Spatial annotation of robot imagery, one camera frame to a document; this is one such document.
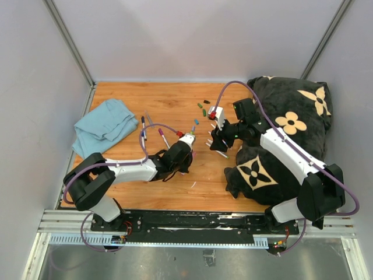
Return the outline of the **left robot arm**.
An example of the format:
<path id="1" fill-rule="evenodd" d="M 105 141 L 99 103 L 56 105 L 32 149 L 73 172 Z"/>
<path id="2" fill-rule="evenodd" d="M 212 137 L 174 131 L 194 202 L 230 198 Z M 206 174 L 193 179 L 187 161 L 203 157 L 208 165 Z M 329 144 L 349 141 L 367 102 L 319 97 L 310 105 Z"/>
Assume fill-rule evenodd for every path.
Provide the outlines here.
<path id="1" fill-rule="evenodd" d="M 139 160 L 111 160 L 93 153 L 64 177 L 65 195 L 79 211 L 95 214 L 109 231 L 120 231 L 126 221 L 125 211 L 106 192 L 113 184 L 132 181 L 163 181 L 175 173 L 188 173 L 192 163 L 193 139 L 180 138 L 170 149 Z"/>

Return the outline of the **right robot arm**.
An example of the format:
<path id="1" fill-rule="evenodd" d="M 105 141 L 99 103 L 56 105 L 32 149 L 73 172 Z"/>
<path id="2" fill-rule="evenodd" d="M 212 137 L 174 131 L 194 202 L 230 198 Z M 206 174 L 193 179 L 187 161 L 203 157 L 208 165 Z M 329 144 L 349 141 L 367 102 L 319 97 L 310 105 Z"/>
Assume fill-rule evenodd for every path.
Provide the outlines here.
<path id="1" fill-rule="evenodd" d="M 264 110 L 257 111 L 251 99 L 239 100 L 233 107 L 238 119 L 234 124 L 225 118 L 222 107 L 214 105 L 208 110 L 207 117 L 216 123 L 211 149 L 225 152 L 236 139 L 256 140 L 286 166 L 300 184 L 297 197 L 265 210 L 265 229 L 278 233 L 286 222 L 298 219 L 323 229 L 324 217 L 335 214 L 346 202 L 341 168 L 336 164 L 327 166 L 306 153 L 271 122 Z"/>

